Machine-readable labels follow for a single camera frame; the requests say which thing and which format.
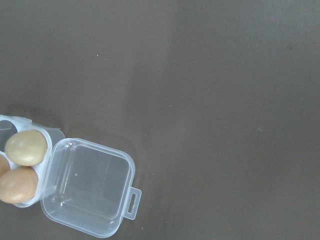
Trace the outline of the clear plastic egg box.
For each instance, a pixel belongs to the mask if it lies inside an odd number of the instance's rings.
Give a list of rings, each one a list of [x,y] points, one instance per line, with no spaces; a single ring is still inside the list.
[[[5,144],[19,132],[35,130],[47,141],[41,163],[18,165],[7,157]],[[0,117],[0,155],[10,170],[31,167],[38,176],[35,196],[12,204],[27,208],[40,203],[52,221],[97,238],[108,238],[123,219],[134,220],[141,190],[133,187],[135,163],[125,152],[80,138],[67,138],[58,128],[19,116]]]

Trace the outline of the brown egg from bowl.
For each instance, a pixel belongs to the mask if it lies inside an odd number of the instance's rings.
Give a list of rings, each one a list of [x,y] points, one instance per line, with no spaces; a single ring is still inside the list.
[[[7,158],[3,155],[0,155],[0,177],[10,170],[11,166]]]

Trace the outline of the pale beige egg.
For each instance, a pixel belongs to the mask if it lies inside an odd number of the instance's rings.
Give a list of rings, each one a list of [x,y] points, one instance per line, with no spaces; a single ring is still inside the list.
[[[4,146],[6,156],[20,166],[34,166],[44,160],[48,149],[45,136],[37,130],[12,135]]]

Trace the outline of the brown egg in box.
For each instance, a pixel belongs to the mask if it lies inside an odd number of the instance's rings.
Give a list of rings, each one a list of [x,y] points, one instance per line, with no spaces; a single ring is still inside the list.
[[[0,200],[19,204],[31,200],[37,190],[38,175],[29,166],[9,170],[0,177]]]

